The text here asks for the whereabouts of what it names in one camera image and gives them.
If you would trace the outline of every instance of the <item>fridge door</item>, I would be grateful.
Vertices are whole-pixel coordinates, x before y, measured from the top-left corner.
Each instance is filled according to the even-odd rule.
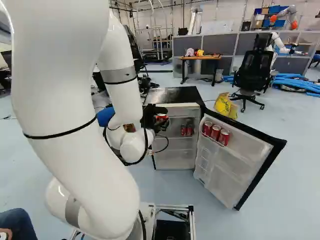
[[[287,141],[204,108],[193,176],[227,208],[240,210]],[[227,146],[202,133],[205,121],[229,131]]]

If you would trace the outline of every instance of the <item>floor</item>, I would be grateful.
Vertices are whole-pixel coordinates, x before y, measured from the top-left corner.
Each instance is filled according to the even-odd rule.
[[[148,69],[172,66],[150,65]],[[173,78],[172,73],[150,73],[150,77],[162,88],[180,86],[181,79]],[[320,79],[320,67],[309,70],[307,77]],[[237,90],[229,83],[211,87],[192,79],[184,86],[197,86],[208,108],[214,104],[208,100],[215,100],[219,93]],[[154,171],[150,158],[129,167],[141,200],[193,204],[198,240],[318,240],[320,99],[269,89],[259,101],[266,104],[263,111],[248,103],[238,121],[288,143],[240,212],[224,208],[193,178],[192,171]],[[0,118],[7,115],[13,115],[10,96],[0,98]],[[17,120],[0,120],[0,133],[0,212],[24,208],[40,240],[68,238],[72,228],[51,216],[44,205],[52,175],[23,137]]]

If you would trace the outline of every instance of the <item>yellow bag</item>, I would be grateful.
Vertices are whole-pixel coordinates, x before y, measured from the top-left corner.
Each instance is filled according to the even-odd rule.
[[[205,52],[205,51],[203,51],[203,50],[199,49],[199,50],[198,50],[198,55],[197,55],[197,56],[198,56],[198,57],[202,57],[202,56],[204,55],[204,52]]]
[[[233,104],[228,95],[228,92],[220,93],[215,100],[214,109],[223,116],[229,117],[231,119],[237,119],[238,106]]]

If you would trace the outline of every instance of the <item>wooden table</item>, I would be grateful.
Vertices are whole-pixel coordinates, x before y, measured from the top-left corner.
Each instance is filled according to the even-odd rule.
[[[216,60],[216,61],[213,61],[213,78],[212,78],[211,86],[215,85],[218,60],[221,59],[221,54],[203,55],[203,56],[181,56],[179,57],[179,59],[182,60],[182,81],[180,82],[180,84],[184,84],[188,79],[188,77],[185,76],[185,62],[187,60]]]

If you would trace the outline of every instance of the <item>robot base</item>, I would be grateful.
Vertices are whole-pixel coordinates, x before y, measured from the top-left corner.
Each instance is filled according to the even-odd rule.
[[[141,203],[140,211],[145,221],[146,240],[196,240],[193,205],[154,205]],[[74,230],[70,240],[76,240],[82,232]],[[94,240],[85,236],[83,240]],[[126,240],[144,240],[140,219],[134,223]]]

